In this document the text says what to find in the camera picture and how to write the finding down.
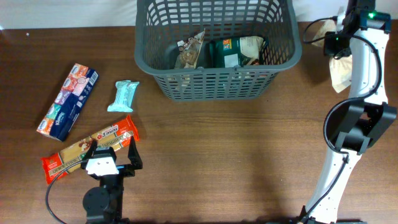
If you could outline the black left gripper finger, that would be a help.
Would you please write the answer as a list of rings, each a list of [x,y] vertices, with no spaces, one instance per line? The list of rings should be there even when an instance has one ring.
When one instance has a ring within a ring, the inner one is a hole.
[[[134,170],[139,170],[139,169],[143,168],[142,159],[137,151],[136,142],[135,142],[134,137],[130,138],[129,150],[128,150],[127,157],[130,160],[131,165],[133,166]]]
[[[90,148],[88,149],[88,151],[85,153],[85,155],[82,157],[83,161],[87,161],[88,159],[92,158],[94,151],[96,150],[96,148],[98,147],[98,143],[97,140],[93,140],[93,142],[91,143]]]

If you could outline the beige powder pouch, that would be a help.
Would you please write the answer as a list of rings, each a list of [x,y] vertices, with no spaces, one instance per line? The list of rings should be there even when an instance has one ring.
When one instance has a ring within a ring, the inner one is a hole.
[[[335,31],[336,25],[332,20],[327,20],[318,29],[313,40],[323,37],[328,31]],[[351,85],[352,56],[342,57],[339,60],[331,58],[329,60],[330,76],[333,89],[340,93]]]

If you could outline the orange spaghetti packet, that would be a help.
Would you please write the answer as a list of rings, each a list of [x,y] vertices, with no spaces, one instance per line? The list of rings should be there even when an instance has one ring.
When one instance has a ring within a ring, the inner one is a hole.
[[[60,152],[41,158],[46,183],[50,184],[64,168],[81,161],[94,142],[99,147],[112,147],[114,151],[118,151],[130,145],[131,138],[134,138],[135,142],[140,140],[136,125],[127,115],[122,120],[77,141]]]

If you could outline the Kleenex tissue multipack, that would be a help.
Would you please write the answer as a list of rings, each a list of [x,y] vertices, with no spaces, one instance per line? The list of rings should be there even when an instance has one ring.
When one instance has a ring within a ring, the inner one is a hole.
[[[36,131],[52,139],[66,140],[98,77],[96,70],[74,64]]]

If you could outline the mint green bar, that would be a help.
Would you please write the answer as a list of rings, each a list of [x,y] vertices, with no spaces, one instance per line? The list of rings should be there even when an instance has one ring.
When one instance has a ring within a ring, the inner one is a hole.
[[[107,111],[132,113],[132,102],[138,85],[139,82],[132,82],[130,80],[117,81],[115,84],[117,89],[115,100],[108,106]]]

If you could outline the green snack bag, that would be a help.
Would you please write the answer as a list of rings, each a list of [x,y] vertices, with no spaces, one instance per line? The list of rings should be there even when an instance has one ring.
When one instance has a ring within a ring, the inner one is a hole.
[[[210,43],[212,67],[233,68],[264,63],[262,56],[268,38],[259,36],[233,37]]]

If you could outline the brown snack bag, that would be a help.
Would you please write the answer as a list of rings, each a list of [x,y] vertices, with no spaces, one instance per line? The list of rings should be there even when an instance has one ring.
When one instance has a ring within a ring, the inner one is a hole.
[[[176,59],[174,69],[196,68],[198,58],[203,45],[206,30],[198,33],[187,40],[177,42],[179,55]]]

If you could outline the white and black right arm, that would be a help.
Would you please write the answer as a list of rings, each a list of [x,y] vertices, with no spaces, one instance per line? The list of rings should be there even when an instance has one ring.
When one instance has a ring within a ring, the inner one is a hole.
[[[384,56],[391,15],[376,11],[375,0],[352,0],[327,32],[323,53],[336,60],[352,57],[349,97],[328,112],[323,137],[326,159],[316,189],[297,223],[336,223],[349,177],[361,156],[397,118],[384,88]]]

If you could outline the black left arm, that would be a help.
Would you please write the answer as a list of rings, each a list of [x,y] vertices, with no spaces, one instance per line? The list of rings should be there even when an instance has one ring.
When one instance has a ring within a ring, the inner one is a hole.
[[[131,223],[130,219],[123,217],[124,179],[134,177],[135,171],[143,167],[133,137],[130,138],[127,157],[130,163],[117,165],[114,149],[100,147],[96,141],[83,157],[81,168],[99,182],[99,186],[89,189],[83,197],[87,223]]]

